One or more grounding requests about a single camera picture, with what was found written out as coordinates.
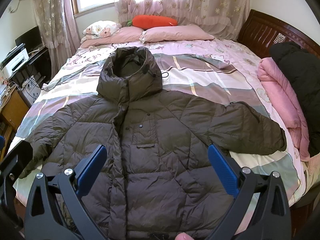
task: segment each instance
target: window sill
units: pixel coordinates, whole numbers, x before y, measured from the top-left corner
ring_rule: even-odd
[[[76,19],[76,18],[81,17],[83,15],[87,15],[89,13],[100,11],[100,10],[103,10],[105,8],[111,8],[111,7],[114,7],[114,6],[115,6],[114,2],[113,3],[102,4],[102,5],[99,5],[99,6],[96,6],[96,7],[92,7],[90,9],[87,9],[87,10],[79,12],[79,13],[74,15],[74,18]]]

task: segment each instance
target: wooden headboard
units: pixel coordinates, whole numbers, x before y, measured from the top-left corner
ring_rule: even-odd
[[[310,37],[284,21],[256,10],[250,11],[237,41],[260,58],[270,57],[269,47],[284,41],[294,41],[320,58],[320,46]]]

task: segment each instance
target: jacket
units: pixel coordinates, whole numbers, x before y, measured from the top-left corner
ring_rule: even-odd
[[[277,43],[270,55],[289,80],[307,121],[310,157],[320,152],[320,59],[294,42]]]
[[[27,138],[42,171],[73,168],[98,144],[108,159],[83,198],[103,233],[118,240],[206,237],[232,202],[210,166],[216,143],[238,153],[286,149],[284,131],[245,103],[228,106],[162,89],[161,71],[145,48],[119,48],[101,71],[98,95],[57,111]]]

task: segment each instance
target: chest pocket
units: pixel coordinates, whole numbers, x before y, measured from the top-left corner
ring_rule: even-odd
[[[152,147],[157,143],[156,120],[154,115],[146,115],[142,122],[136,123],[133,129],[132,144],[137,147]]]

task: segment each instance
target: pink curtain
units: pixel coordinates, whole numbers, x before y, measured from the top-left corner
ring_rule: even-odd
[[[216,37],[236,39],[250,11],[250,0],[119,0],[119,23],[139,14],[177,19],[179,25],[196,24]]]
[[[53,78],[80,47],[71,0],[33,0],[33,3],[42,41],[49,49]]]

